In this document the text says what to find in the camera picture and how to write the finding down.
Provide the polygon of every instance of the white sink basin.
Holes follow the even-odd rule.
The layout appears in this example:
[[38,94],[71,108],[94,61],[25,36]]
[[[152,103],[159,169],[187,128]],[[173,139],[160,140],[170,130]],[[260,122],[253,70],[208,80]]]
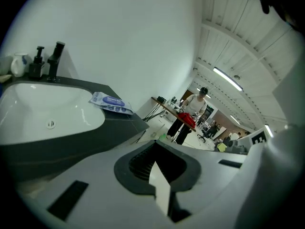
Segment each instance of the white sink basin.
[[103,111],[76,87],[18,83],[0,98],[0,145],[33,142],[94,130]]

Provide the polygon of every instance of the soap dispenser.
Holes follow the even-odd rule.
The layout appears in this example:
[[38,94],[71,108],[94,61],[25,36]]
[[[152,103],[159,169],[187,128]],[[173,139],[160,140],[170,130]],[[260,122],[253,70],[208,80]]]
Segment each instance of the soap dispenser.
[[44,47],[37,47],[37,55],[34,57],[34,61],[29,65],[29,78],[40,79],[42,77],[42,69],[44,67],[44,61],[42,61],[41,56],[42,49],[44,49]]

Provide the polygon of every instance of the red bag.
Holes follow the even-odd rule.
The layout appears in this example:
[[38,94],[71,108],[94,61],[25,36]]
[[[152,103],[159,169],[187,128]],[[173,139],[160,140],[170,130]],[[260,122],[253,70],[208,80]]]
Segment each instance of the red bag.
[[188,125],[190,125],[192,128],[195,128],[195,121],[191,118],[189,113],[179,113],[178,116],[183,119]]

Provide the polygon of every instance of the ceiling light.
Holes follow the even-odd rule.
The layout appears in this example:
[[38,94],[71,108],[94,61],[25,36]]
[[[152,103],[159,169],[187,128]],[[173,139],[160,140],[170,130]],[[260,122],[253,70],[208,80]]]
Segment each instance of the ceiling light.
[[230,116],[231,116],[232,119],[234,119],[240,125],[240,123],[232,115],[230,115]]
[[218,68],[214,68],[213,69],[214,72],[216,72],[217,74],[219,74],[221,77],[223,77],[224,79],[226,79],[231,85],[233,85],[238,91],[242,91],[242,87],[237,84],[230,76],[228,76],[227,74],[225,74],[224,72],[222,72],[221,70],[219,70]]
[[272,132],[271,132],[271,129],[270,129],[269,125],[265,124],[265,127],[266,127],[266,129],[267,129],[267,131],[268,131],[270,137],[273,137],[273,134],[272,134]]

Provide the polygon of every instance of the faucet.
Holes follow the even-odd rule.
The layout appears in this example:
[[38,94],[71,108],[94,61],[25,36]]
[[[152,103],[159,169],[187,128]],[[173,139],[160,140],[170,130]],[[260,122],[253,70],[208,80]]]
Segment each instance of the faucet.
[[56,73],[61,59],[61,53],[65,44],[63,42],[57,42],[53,54],[48,58],[48,63],[50,64],[48,81],[56,81]]

